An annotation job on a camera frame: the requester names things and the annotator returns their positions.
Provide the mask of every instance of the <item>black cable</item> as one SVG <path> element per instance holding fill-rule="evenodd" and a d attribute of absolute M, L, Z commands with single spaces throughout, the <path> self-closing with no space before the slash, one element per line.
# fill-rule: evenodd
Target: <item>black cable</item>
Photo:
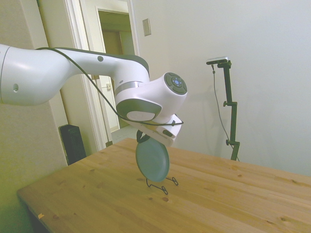
<path fill-rule="evenodd" d="M 211 65 L 211 66 L 212 66 L 212 69 L 213 69 L 213 76 L 214 76 L 214 93 L 215 93 L 215 98 L 216 98 L 216 102 L 217 102 L 217 108 L 218 108 L 219 119 L 220 119 L 220 122 L 221 122 L 221 124 L 222 124 L 223 129 L 224 129 L 224 132 L 225 132 L 225 134 L 226 134 L 226 136 L 227 136 L 227 139 L 228 139 L 228 141 L 230 141 L 229 136 L 228 136 L 228 134 L 227 134 L 227 131 L 225 130 L 222 117 L 221 117 L 221 115 L 220 115 L 219 103 L 218 103 L 218 98 L 217 98 L 217 94 L 216 94 L 216 87 L 215 87 L 215 73 L 216 73 L 216 72 L 215 72 L 215 70 L 214 70 L 214 65 Z"/>
<path fill-rule="evenodd" d="M 79 68 L 79 70 L 81 70 L 85 75 L 86 77 L 90 80 L 90 82 L 94 85 L 94 87 L 96 88 L 96 90 L 100 93 L 100 95 L 104 98 L 104 100 L 109 104 L 110 108 L 112 109 L 112 111 L 118 116 L 120 117 L 121 119 L 123 120 L 127 120 L 127 121 L 130 121 L 130 122 L 135 122 L 135 123 L 140 123 L 140 124 L 144 124 L 144 125 L 153 125 L 153 126 L 174 126 L 174 125 L 182 125 L 184 124 L 183 121 L 181 121 L 181 123 L 176 123 L 175 121 L 173 121 L 172 124 L 153 124 L 153 123 L 147 123 L 147 122 L 143 122 L 143 121 L 137 121 L 137 120 L 130 120 L 130 119 L 127 119 L 127 118 L 124 118 L 122 117 L 115 109 L 114 107 L 112 106 L 112 104 L 109 102 L 109 100 L 106 98 L 106 96 L 101 92 L 101 90 L 98 88 L 98 86 L 93 82 L 93 80 L 90 78 L 90 76 L 74 61 L 72 60 L 69 56 L 67 56 L 66 54 L 64 54 L 63 52 L 59 51 L 59 50 L 56 50 L 54 48 L 48 48 L 48 47 L 44 47 L 44 48 L 38 48 L 36 50 L 52 50 L 54 52 L 57 52 L 61 55 L 63 55 L 64 57 L 66 57 L 68 60 L 70 60 L 76 67 Z"/>

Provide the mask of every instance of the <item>wooden table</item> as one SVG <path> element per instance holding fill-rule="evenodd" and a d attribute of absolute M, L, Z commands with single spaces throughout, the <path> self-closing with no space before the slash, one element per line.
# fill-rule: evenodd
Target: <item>wooden table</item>
<path fill-rule="evenodd" d="M 169 194 L 125 139 L 18 191 L 56 233 L 311 233 L 311 177 L 168 148 Z"/>

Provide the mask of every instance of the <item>floor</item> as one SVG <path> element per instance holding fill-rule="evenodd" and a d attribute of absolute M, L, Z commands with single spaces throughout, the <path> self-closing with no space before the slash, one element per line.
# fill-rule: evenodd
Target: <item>floor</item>
<path fill-rule="evenodd" d="M 113 144 L 115 144 L 117 142 L 122 141 L 123 139 L 128 138 L 128 137 L 136 139 L 136 132 L 137 132 L 137 129 L 131 125 L 126 126 L 122 129 L 116 130 L 116 131 L 111 133 L 112 142 L 113 142 Z"/>

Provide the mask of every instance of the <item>black speaker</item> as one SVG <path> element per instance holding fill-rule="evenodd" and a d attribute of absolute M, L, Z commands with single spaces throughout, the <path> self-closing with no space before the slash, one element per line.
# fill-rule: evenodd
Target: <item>black speaker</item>
<path fill-rule="evenodd" d="M 59 131 L 65 146 L 68 165 L 86 158 L 86 151 L 83 146 L 79 127 L 73 125 L 63 125 L 59 127 Z"/>

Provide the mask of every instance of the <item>circular button panel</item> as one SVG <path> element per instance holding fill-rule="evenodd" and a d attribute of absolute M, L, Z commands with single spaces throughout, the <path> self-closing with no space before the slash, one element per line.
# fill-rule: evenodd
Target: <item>circular button panel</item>
<path fill-rule="evenodd" d="M 184 95 L 187 93 L 187 86 L 184 80 L 174 73 L 166 73 L 164 76 L 166 85 L 170 90 L 179 95 Z"/>

